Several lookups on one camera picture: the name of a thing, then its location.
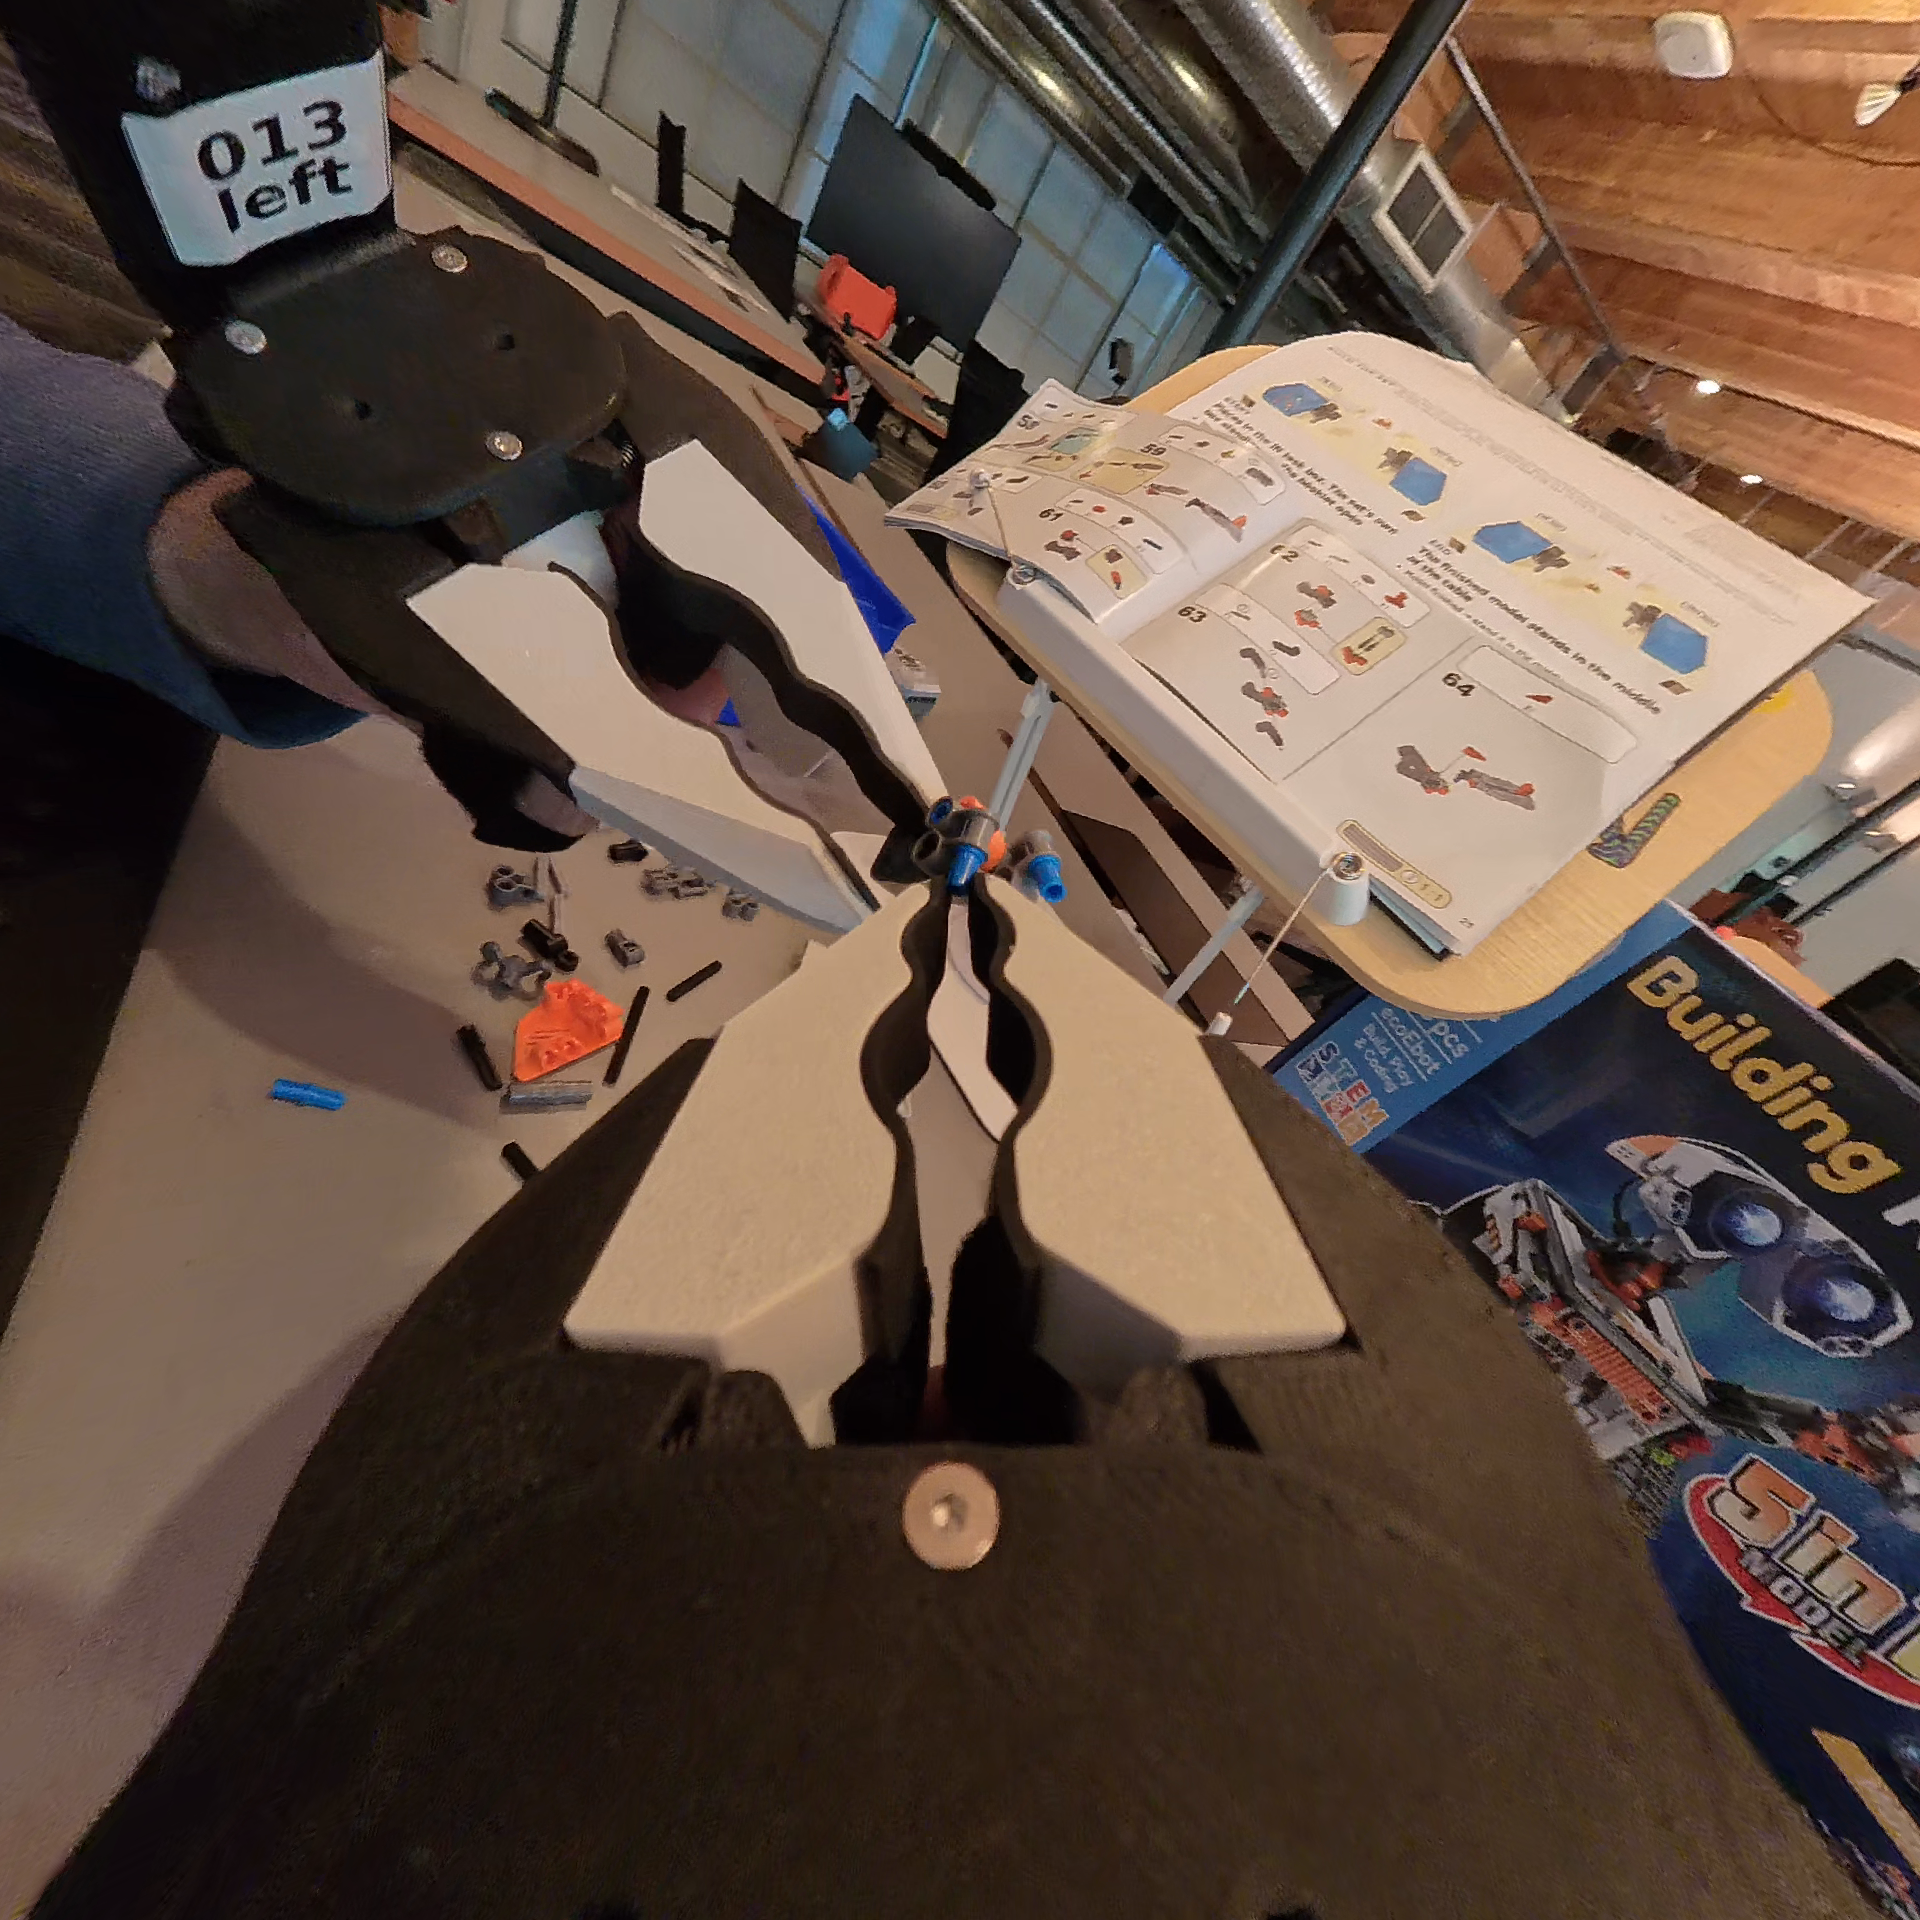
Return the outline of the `orange wedge piece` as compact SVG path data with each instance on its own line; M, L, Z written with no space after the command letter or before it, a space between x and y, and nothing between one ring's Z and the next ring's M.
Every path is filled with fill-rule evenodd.
M533 1083L573 1066L611 1043L624 1030L624 1008L586 979L573 973L546 979L541 997L514 1024L511 1078Z

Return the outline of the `blue plastic bin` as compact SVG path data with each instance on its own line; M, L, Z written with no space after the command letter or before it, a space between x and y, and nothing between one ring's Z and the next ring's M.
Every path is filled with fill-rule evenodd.
M897 651L900 637L917 621L913 611L894 592L894 587L865 561L865 551L829 519L826 508L804 493L806 508L820 525L829 554L843 577L868 634L881 655Z

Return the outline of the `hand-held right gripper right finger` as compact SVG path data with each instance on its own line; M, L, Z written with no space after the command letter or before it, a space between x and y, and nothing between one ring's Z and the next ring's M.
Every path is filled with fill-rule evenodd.
M1057 1374L1308 1354L1345 1315L1203 1031L1011 884L976 884L994 997L1034 1066L994 1212Z

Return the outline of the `orange connector with blue pins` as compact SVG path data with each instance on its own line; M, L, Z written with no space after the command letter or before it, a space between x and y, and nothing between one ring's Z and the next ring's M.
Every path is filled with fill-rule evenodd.
M1010 835L976 797L940 797L911 848L913 871L949 894L965 894L981 875L1001 875L1030 898L1062 904L1068 875L1046 830Z

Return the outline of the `white air vent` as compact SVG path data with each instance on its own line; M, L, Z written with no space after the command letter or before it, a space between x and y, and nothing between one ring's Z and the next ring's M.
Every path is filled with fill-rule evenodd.
M1373 225L1425 294L1452 275L1475 233L1452 183L1422 144L1410 144L1399 170L1380 187Z

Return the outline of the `white book stand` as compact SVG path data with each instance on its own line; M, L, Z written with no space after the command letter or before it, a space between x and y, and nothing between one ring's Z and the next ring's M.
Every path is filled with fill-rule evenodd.
M1261 346L1212 353L1190 369L1170 379L1153 395L1137 398L1143 407L1170 410L1218 375L1235 373L1253 362ZM950 583L972 613L1030 668L1021 645L1011 639L1002 615L994 611L994 592L1002 577L997 561L961 551L950 559ZM1224 929L1209 933L1188 969L1166 991L1179 999L1227 947L1229 936L1250 923L1253 911L1268 904L1281 913L1284 930L1308 936L1352 984L1371 989L1410 1011L1443 1017L1488 1017L1519 1011L1565 986L1589 960L1607 950L1657 903L1682 898L1694 875L1727 853L1763 813L1809 774L1832 736L1832 715L1824 687L1809 673L1809 663L1789 679L1780 679L1751 706L1730 715L1711 729L1672 729L1672 764L1663 774L1630 778L1639 794L1626 801L1613 823L1578 851L1553 879L1493 929L1471 950L1436 953L1404 929L1384 904L1373 903L1361 923L1332 926L1316 904L1284 894L1271 898L1261 891L1261 875L1247 875L1242 840L1219 826L1206 803L1190 803L1186 790L1166 794L1125 749L1131 732L1111 741L1114 719L1108 707L1088 715L1072 706L1079 684L1056 694L1037 677L1037 692L1027 699L1027 718L1014 733L1010 767L1002 770L994 810L1010 813L1021 790L1037 736L1046 729L1053 706L1072 707L1075 718L1114 746L1190 826L1198 826L1250 884L1235 903Z

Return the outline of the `open instruction booklet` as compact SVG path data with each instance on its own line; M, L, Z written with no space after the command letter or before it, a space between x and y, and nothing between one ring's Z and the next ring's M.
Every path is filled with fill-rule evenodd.
M1235 430L1046 382L888 519L997 561L1034 673L1332 926L1380 903L1471 950L1672 764L1672 729L1477 634Z

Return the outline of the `wooden background desk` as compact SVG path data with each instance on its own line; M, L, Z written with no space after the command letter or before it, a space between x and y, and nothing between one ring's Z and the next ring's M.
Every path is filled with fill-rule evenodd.
M387 110L400 133L567 232L593 261L614 264L697 316L721 333L726 350L771 363L797 395L820 395L826 363L728 251L710 248L658 209L629 201L622 187L511 128L478 89L430 67L389 81Z

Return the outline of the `person's left hand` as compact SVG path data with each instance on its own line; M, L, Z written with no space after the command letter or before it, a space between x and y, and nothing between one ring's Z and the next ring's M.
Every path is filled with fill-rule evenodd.
M284 679L353 715L389 718L230 537L219 508L242 491L252 491L249 470L213 469L162 504L144 551L167 619L219 668Z

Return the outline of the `blue toy cardboard box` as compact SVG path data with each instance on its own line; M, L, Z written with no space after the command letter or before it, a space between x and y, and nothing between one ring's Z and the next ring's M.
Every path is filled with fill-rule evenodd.
M1495 1021L1352 991L1268 1073L1504 1294L1694 1653L1916 1913L1916 1088L1657 904Z

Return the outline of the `black support pole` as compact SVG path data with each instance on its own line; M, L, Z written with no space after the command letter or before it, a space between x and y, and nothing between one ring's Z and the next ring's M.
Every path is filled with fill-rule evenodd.
M1277 225L1264 246L1253 277L1237 298L1219 313L1212 327L1209 346L1229 350L1247 346L1258 323L1284 301L1293 279L1300 275L1310 251L1329 227L1347 187L1361 164L1390 128L1396 110L1410 94L1414 83L1425 76L1429 60L1439 51L1454 21L1465 2L1410 2L1399 25L1361 81L1352 103L1328 135L1325 146L1308 168L1300 187L1293 193L1277 217Z

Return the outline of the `black computer monitor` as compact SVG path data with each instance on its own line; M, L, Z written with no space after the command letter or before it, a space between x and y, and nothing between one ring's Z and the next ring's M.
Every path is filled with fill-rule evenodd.
M965 350L1021 248L992 209L945 178L868 97L854 97L804 243L891 285L907 320Z

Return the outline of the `white printed task sheet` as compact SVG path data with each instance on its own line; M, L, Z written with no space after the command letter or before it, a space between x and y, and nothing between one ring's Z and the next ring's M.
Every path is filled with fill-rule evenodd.
M1863 621L1868 596L1384 336L1267 350L1169 410L1276 446L1361 508L1364 548L1639 729L1711 729Z

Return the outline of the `person's left forearm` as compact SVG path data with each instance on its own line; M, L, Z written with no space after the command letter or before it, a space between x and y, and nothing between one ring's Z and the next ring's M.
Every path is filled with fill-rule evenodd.
M213 470L129 363L2 320L2 637L106 673L256 749L310 746L359 718L298 684L219 668L152 590L162 504Z

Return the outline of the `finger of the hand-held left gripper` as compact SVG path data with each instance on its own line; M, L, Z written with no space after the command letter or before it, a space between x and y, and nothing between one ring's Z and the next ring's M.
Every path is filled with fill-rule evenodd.
M561 749L567 790L598 823L817 930L880 911L835 839L869 826L849 781L804 781L731 729L661 707L622 665L606 611L564 569L463 566L410 611Z
M761 707L839 754L880 814L921 817L943 774L849 587L702 441L641 462L635 548L658 613L767 683Z

